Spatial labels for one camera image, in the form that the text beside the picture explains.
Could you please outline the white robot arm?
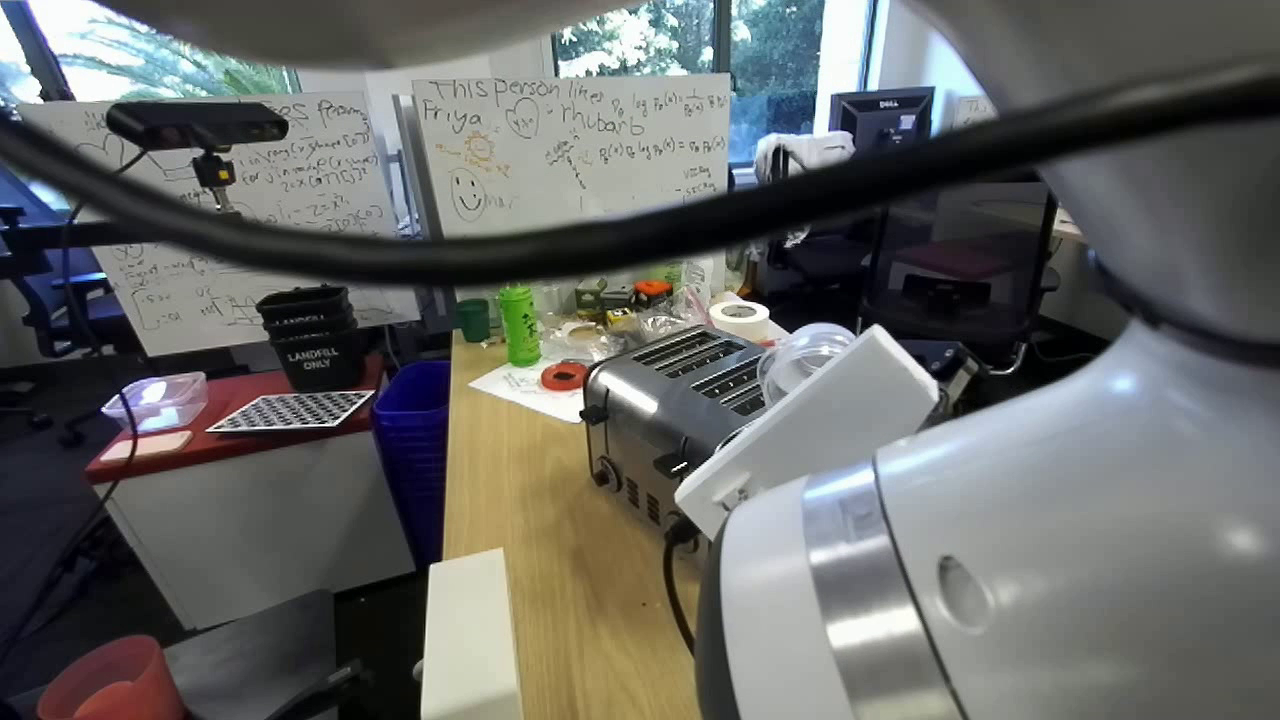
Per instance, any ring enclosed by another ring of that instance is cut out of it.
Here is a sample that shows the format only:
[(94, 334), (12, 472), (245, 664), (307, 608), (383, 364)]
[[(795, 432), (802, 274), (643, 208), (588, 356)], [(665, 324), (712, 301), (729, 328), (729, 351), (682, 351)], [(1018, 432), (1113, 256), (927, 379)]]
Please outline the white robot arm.
[(702, 561), (702, 720), (1280, 720), (1280, 0), (913, 0), (990, 120), (798, 180), (432, 253), (121, 221), (250, 268), (545, 279), (1004, 167), (1047, 180), (1125, 334), (1083, 367), (749, 497)]

